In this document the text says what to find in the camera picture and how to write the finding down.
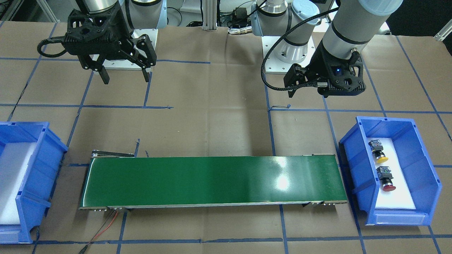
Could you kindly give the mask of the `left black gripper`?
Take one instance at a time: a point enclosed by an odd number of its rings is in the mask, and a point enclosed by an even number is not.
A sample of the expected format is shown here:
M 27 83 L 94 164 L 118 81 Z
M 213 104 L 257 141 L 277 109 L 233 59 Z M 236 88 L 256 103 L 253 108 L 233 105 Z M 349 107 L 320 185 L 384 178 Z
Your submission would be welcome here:
M 306 67 L 294 63 L 284 76 L 290 98 L 297 89 L 315 87 L 320 95 L 356 96 L 366 90 L 360 52 L 352 48 L 349 59 L 337 58 L 320 44 Z

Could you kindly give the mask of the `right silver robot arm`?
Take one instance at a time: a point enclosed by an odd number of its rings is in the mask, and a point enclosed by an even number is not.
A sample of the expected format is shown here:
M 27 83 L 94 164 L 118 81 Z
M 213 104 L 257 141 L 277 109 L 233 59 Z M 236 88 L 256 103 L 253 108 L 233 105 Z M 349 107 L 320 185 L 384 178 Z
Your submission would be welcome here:
M 105 60 L 128 60 L 147 71 L 157 56 L 148 35 L 134 38 L 138 29 L 162 29 L 167 25 L 165 0 L 76 0 L 62 41 L 65 50 L 77 56 L 84 69 L 100 74 L 108 84 Z

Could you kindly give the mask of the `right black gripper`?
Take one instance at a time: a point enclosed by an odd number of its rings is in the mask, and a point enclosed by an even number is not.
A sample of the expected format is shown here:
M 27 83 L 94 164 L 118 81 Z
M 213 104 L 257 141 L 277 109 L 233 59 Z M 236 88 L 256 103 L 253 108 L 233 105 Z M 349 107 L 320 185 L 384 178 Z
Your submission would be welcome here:
M 150 82 L 151 67 L 156 64 L 156 53 L 146 35 L 131 37 L 121 8 L 110 8 L 100 13 L 83 13 L 73 9 L 68 17 L 67 33 L 63 47 L 73 55 L 80 56 L 82 66 L 95 69 L 89 55 L 99 55 L 105 60 L 129 60 L 142 68 L 145 82 Z M 104 66 L 99 75 L 105 85 L 110 77 Z

